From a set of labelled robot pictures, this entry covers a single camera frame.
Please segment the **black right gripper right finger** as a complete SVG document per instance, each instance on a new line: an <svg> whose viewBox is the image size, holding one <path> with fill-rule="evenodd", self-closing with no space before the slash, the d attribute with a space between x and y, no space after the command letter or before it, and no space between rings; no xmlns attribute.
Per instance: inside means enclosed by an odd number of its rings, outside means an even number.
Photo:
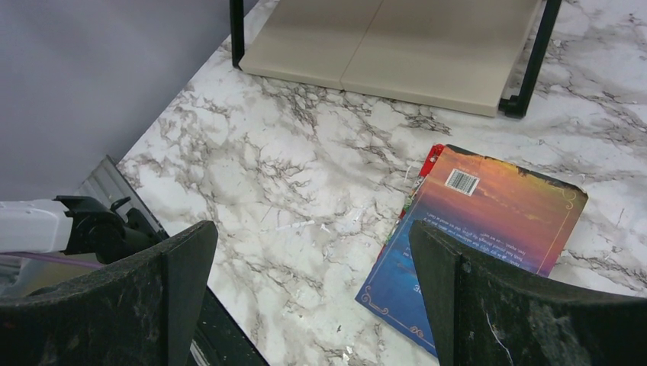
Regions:
<svg viewBox="0 0 647 366"><path fill-rule="evenodd" d="M644 365L646 300L533 274L421 220L410 250L442 365Z"/></svg>

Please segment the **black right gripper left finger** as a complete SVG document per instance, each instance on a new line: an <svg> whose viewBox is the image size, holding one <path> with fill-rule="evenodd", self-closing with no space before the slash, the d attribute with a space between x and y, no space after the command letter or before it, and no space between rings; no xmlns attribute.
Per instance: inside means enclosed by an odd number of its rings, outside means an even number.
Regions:
<svg viewBox="0 0 647 366"><path fill-rule="evenodd" d="M43 294L1 300L3 365L184 365L217 245L201 221Z"/></svg>

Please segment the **dark bottom book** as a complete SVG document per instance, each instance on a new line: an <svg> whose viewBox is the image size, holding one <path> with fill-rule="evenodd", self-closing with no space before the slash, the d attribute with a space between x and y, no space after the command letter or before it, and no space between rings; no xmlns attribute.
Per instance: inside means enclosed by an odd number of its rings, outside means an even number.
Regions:
<svg viewBox="0 0 647 366"><path fill-rule="evenodd" d="M444 146L419 191L416 220L519 268L549 275L582 214L587 194L509 162ZM377 258L356 301L436 353L414 261L406 267Z"/></svg>

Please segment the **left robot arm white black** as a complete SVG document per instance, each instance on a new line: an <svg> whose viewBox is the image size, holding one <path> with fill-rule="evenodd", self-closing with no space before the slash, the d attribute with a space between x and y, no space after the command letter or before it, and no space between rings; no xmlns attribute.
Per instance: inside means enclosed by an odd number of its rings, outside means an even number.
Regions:
<svg viewBox="0 0 647 366"><path fill-rule="evenodd" d="M59 195L54 199L1 202L1 254L54 260L53 253L93 254L110 264L169 238L142 210L118 209L123 197L106 207L89 196Z"/></svg>

